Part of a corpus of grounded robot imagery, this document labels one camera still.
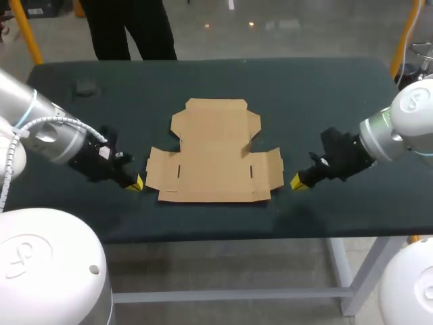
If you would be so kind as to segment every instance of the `cardboard flap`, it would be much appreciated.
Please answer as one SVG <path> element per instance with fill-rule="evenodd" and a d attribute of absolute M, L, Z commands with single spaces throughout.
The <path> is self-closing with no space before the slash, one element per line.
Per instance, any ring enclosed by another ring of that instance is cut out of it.
<path fill-rule="evenodd" d="M 255 152 L 251 156 L 255 192 L 269 191 L 284 185 L 283 161 L 279 148 L 269 152 Z"/>
<path fill-rule="evenodd" d="M 252 139 L 261 129 L 260 115 L 247 111 L 248 130 L 250 132 L 250 139 Z"/>
<path fill-rule="evenodd" d="M 185 119 L 185 111 L 176 113 L 171 117 L 171 131 L 177 135 L 177 137 L 181 138 L 182 129 L 184 127 L 184 119 Z"/>
<path fill-rule="evenodd" d="M 269 189 L 274 190 L 284 185 L 284 166 L 279 148 L 266 153 Z"/>
<path fill-rule="evenodd" d="M 152 148 L 146 186 L 173 202 L 252 202 L 271 198 L 283 185 L 279 149 L 251 153 L 259 115 L 244 100 L 191 98 L 173 115 L 181 152 Z"/>
<path fill-rule="evenodd" d="M 210 100 L 191 98 L 185 105 L 186 110 L 246 110 L 245 100 Z"/>
<path fill-rule="evenodd" d="M 176 192 L 178 186 L 180 153 L 162 151 L 155 147 L 150 150 L 146 165 L 146 183 L 149 188 Z"/>

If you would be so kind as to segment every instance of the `logo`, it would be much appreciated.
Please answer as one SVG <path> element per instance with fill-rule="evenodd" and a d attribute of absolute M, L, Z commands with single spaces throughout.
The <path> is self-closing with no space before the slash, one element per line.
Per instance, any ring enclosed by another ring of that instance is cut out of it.
<path fill-rule="evenodd" d="M 0 279 L 16 279 L 45 269 L 53 259 L 53 249 L 38 235 L 19 235 L 0 244 Z"/>
<path fill-rule="evenodd" d="M 430 92 L 426 88 L 417 88 L 405 95 L 400 102 L 403 112 L 413 113 L 427 106 L 430 99 Z"/>

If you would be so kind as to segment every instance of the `yellow pole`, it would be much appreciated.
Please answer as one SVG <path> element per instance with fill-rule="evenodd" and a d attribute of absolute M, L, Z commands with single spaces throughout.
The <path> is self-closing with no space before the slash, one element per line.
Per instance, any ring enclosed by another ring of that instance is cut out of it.
<path fill-rule="evenodd" d="M 33 37 L 32 29 L 30 28 L 30 24 L 28 23 L 26 14 L 22 9 L 22 5 L 20 0 L 9 0 L 9 4 L 11 6 L 11 10 L 14 13 L 15 19 L 20 27 L 20 31 L 24 40 L 26 41 L 28 51 L 30 52 L 30 56 L 35 64 L 42 64 L 42 55 L 39 51 L 39 47 L 36 44 L 35 38 Z"/>
<path fill-rule="evenodd" d="M 394 57 L 391 61 L 390 65 L 390 74 L 392 78 L 395 78 L 398 72 L 398 68 L 400 68 L 400 64 L 403 60 L 403 54 L 406 51 L 406 46 L 411 39 L 413 29 L 416 25 L 416 20 L 419 16 L 419 13 L 422 11 L 426 1 L 425 0 L 413 0 L 412 10 L 407 18 L 405 29 L 400 36 L 400 41 L 398 42 L 397 50 L 394 53 Z"/>
<path fill-rule="evenodd" d="M 75 17 L 79 17 L 79 18 L 86 17 L 86 14 L 84 13 L 80 0 L 74 0 L 74 13 L 75 13 Z"/>

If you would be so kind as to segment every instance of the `table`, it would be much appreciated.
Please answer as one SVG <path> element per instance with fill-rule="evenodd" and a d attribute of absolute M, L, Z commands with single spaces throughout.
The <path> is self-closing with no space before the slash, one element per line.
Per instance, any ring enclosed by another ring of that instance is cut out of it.
<path fill-rule="evenodd" d="M 77 96 L 74 85 L 79 79 L 94 80 L 97 95 Z M 252 150 L 280 147 L 286 186 L 273 191 L 268 202 L 158 202 L 155 190 L 134 193 L 109 181 L 87 183 L 75 171 L 29 154 L 26 170 L 12 184 L 7 209 L 51 207 L 72 213 L 89 224 L 103 243 L 333 238 L 329 246 L 338 288 L 139 292 L 115 295 L 118 303 L 343 297 L 343 314 L 354 315 L 405 238 L 433 232 L 429 201 L 433 178 L 409 154 L 346 183 L 324 181 L 305 192 L 290 189 L 295 172 L 311 164 L 308 152 L 322 152 L 319 134 L 324 129 L 334 126 L 356 132 L 364 118 L 391 103 L 396 87 L 379 61 L 71 62 L 36 66 L 28 83 L 90 125 L 116 127 L 118 147 L 135 155 L 138 169 L 144 168 L 151 146 L 179 149 L 178 139 L 169 131 L 170 118 L 184 109 L 189 98 L 244 98 L 262 120 Z M 353 282 L 339 238 L 351 236 L 380 237 Z"/>

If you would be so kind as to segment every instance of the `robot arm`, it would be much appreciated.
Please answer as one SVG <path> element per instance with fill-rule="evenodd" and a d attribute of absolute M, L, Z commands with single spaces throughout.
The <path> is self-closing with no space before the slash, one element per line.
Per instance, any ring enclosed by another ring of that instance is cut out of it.
<path fill-rule="evenodd" d="M 390 162 L 408 151 L 433 167 L 433 80 L 404 88 L 390 107 L 361 122 L 358 135 L 330 128 L 321 140 L 325 154 L 310 153 L 315 165 L 295 175 L 293 190 L 312 188 L 325 178 L 346 181 L 375 162 Z"/>
<path fill-rule="evenodd" d="M 5 155 L 4 144 L 8 140 L 10 142 L 13 134 L 19 132 L 18 130 L 26 123 L 38 118 L 62 118 L 62 122 L 45 121 L 33 125 L 27 136 L 21 139 L 24 147 L 42 154 L 53 163 L 70 166 L 86 176 L 89 181 L 113 179 L 122 188 L 139 191 L 143 189 L 140 176 L 127 171 L 127 164 L 133 157 L 116 149 L 115 130 L 102 127 L 99 133 L 107 141 L 101 142 L 86 132 L 84 127 L 63 122 L 67 118 L 76 121 L 76 118 L 1 69 L 0 98 L 2 155 Z M 14 176 L 24 168 L 25 153 L 23 155 L 22 152 L 19 144 L 14 161 Z"/>

